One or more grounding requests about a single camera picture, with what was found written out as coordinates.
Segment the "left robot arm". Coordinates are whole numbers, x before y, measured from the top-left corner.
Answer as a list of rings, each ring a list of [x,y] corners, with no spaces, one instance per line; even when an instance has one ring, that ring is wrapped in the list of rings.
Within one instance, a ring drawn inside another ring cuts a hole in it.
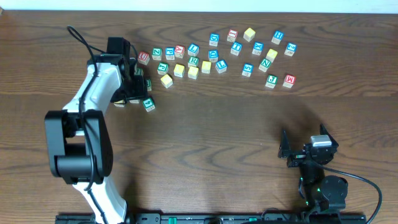
[[[113,148],[104,115],[118,90],[134,88],[136,63],[123,54],[94,56],[73,99],[45,115],[52,175],[72,185],[93,210],[92,214],[59,214],[56,223],[135,223],[111,177]]]

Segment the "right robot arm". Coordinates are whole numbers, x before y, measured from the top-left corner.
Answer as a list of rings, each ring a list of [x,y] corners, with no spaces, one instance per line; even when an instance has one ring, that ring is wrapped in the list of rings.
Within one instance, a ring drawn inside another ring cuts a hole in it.
[[[311,136],[303,149],[290,147],[285,130],[282,130],[279,158],[287,159],[287,167],[300,170],[299,194],[307,202],[308,210],[301,212],[299,220],[305,223],[342,223],[340,211],[346,207],[348,182],[336,175],[326,175],[324,165],[331,162],[339,144],[320,125],[320,134]]]

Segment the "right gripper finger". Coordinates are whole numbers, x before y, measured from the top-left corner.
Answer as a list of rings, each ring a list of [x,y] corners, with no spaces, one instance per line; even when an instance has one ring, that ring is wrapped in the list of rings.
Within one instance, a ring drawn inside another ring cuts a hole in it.
[[[332,137],[332,135],[327,131],[326,127],[324,124],[320,124],[320,135],[322,136],[328,136],[331,146],[338,146],[337,141]]]
[[[278,158],[289,157],[292,153],[290,148],[289,139],[287,137],[286,131],[283,129],[281,134],[280,146],[278,151]]]

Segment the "green B block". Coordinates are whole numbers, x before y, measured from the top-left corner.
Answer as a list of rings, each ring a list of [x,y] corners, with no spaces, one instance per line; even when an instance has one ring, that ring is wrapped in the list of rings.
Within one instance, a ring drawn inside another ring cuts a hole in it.
[[[147,79],[146,83],[147,83],[147,91],[151,91],[152,90],[152,82],[151,82],[151,80]]]

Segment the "yellow O block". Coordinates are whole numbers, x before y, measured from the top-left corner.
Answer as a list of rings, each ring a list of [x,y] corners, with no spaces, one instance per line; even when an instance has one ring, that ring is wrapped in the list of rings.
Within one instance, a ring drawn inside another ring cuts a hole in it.
[[[212,63],[209,61],[205,61],[205,60],[202,61],[201,72],[209,74],[211,71],[211,65],[212,65]]]

